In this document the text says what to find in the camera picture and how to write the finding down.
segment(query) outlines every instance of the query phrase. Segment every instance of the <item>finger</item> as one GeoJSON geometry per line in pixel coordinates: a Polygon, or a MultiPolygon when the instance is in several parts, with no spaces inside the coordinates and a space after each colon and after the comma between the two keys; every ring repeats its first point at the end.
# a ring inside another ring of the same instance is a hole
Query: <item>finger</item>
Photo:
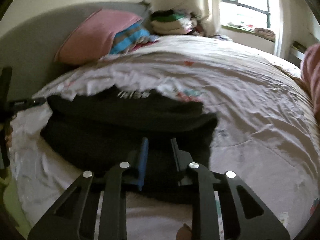
{"type": "Polygon", "coordinates": [[[7,141],[7,142],[12,142],[12,135],[7,136],[6,141],[7,141]]]}
{"type": "Polygon", "coordinates": [[[191,240],[192,238],[192,233],[190,229],[186,226],[183,226],[182,228],[179,229],[176,240],[191,240]]]}
{"type": "Polygon", "coordinates": [[[8,148],[12,147],[12,141],[11,141],[11,142],[7,142],[7,143],[6,143],[6,146],[7,146],[8,148]]]}
{"type": "Polygon", "coordinates": [[[7,127],[7,129],[5,130],[5,134],[6,134],[7,136],[9,136],[9,135],[12,134],[12,132],[13,132],[13,128],[12,128],[11,125],[9,125],[9,126],[7,127]]]}

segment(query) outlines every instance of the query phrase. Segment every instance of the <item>metal bolt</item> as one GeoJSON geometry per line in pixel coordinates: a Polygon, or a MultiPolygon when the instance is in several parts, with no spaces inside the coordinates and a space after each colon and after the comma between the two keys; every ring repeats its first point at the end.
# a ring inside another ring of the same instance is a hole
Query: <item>metal bolt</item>
{"type": "Polygon", "coordinates": [[[236,177],[236,173],[234,171],[227,171],[226,176],[230,179],[233,179],[236,177]]]}
{"type": "Polygon", "coordinates": [[[120,167],[123,168],[123,169],[129,168],[130,167],[130,163],[128,163],[128,162],[120,163],[120,167]]]}
{"type": "Polygon", "coordinates": [[[198,163],[189,163],[189,167],[192,169],[197,169],[197,168],[199,168],[199,164],[198,163]]]}
{"type": "Polygon", "coordinates": [[[90,178],[92,176],[92,172],[91,171],[85,171],[84,173],[82,173],[82,176],[84,176],[85,178],[90,178]]]}

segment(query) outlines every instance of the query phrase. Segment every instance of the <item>wrinkled fabric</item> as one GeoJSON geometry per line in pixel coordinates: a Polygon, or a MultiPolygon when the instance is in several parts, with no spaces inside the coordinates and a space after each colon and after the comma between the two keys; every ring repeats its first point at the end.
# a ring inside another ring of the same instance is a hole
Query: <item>wrinkled fabric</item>
{"type": "Polygon", "coordinates": [[[307,49],[300,68],[312,98],[313,112],[320,123],[320,43],[307,49]]]}
{"type": "MultiPolygon", "coordinates": [[[[293,239],[319,198],[319,128],[308,95],[282,70],[292,64],[229,41],[167,36],[126,56],[105,57],[69,72],[35,96],[94,95],[116,85],[124,91],[156,89],[176,100],[201,101],[217,112],[210,169],[232,170],[282,221],[293,239]]],[[[35,224],[81,173],[40,137],[48,105],[18,114],[11,149],[22,208],[35,224]]],[[[191,207],[129,194],[128,239],[175,239],[191,225],[191,207]]]]}

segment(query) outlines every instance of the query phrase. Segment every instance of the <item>black clamp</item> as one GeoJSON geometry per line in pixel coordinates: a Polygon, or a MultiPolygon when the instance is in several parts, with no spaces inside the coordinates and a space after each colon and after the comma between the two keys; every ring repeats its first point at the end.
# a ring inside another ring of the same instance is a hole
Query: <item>black clamp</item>
{"type": "Polygon", "coordinates": [[[7,102],[12,77],[12,67],[2,69],[0,76],[0,170],[9,167],[9,151],[6,146],[5,132],[10,128],[12,118],[19,112],[31,107],[41,106],[45,98],[23,99],[7,102]]]}
{"type": "MultiPolygon", "coordinates": [[[[218,192],[225,239],[290,240],[285,227],[260,198],[233,172],[219,174],[193,161],[174,139],[173,158],[177,183],[196,191],[193,203],[192,240],[220,239],[215,191],[218,192]]],[[[125,240],[125,192],[143,187],[148,140],[140,153],[112,167],[103,178],[85,171],[52,205],[31,230],[28,240],[91,240],[97,206],[104,191],[99,240],[125,240]]]]}

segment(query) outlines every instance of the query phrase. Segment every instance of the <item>human hand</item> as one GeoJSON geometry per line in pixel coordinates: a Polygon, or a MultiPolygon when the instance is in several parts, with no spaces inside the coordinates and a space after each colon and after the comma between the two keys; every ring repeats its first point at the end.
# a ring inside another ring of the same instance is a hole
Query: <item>human hand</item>
{"type": "Polygon", "coordinates": [[[9,125],[7,128],[6,126],[4,126],[3,124],[0,123],[0,131],[2,129],[5,129],[4,131],[4,139],[5,139],[5,143],[6,143],[6,146],[8,148],[10,148],[12,146],[12,132],[13,132],[13,128],[11,125],[9,125]]]}
{"type": "Polygon", "coordinates": [[[4,131],[5,133],[5,143],[7,145],[8,148],[10,148],[12,146],[12,132],[13,132],[13,128],[12,126],[10,125],[8,129],[6,129],[4,131]]]}
{"type": "Polygon", "coordinates": [[[191,228],[187,224],[184,224],[183,227],[179,229],[176,240],[191,240],[191,237],[191,228]]]}

